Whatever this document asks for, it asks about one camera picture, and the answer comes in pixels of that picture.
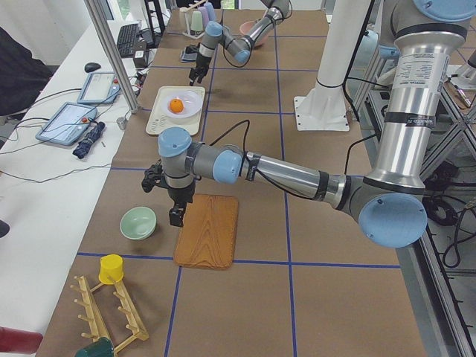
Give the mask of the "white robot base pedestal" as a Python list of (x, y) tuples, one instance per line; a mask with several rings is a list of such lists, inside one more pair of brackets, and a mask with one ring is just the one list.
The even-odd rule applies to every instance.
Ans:
[(299, 131), (346, 132), (350, 129), (343, 85), (372, 7), (370, 0), (335, 3), (315, 87), (307, 96), (294, 98)]

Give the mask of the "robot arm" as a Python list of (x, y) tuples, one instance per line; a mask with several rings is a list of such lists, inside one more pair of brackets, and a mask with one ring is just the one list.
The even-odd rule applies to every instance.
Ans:
[(227, 51), (241, 66), (249, 61), (259, 41), (292, 15), (292, 3), (288, 0), (262, 1), (267, 11), (242, 36), (234, 36), (222, 22), (209, 21), (199, 43), (195, 67), (190, 70), (189, 84), (201, 83), (207, 75), (210, 62), (218, 45)]
[(298, 198), (327, 202), (354, 218), (373, 242), (401, 248), (427, 225), (420, 170), (446, 76), (449, 57), (466, 40), (473, 1), (385, 1), (382, 42), (400, 57), (373, 169), (365, 176), (331, 175), (255, 152), (216, 148), (192, 140), (182, 128), (158, 136), (160, 186), (180, 227), (193, 201), (197, 177), (233, 184), (257, 176)]

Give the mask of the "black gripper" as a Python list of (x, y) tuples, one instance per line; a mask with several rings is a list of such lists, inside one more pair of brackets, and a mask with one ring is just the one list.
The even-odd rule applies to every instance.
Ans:
[(196, 58), (196, 66), (190, 70), (189, 80), (195, 82), (197, 77), (197, 83), (201, 84), (204, 77), (209, 70), (211, 58), (198, 54)]
[(188, 203), (193, 202), (195, 185), (189, 184), (186, 187), (167, 189), (169, 197), (174, 201), (174, 208), (169, 211), (169, 221), (172, 226), (184, 226), (184, 214)]

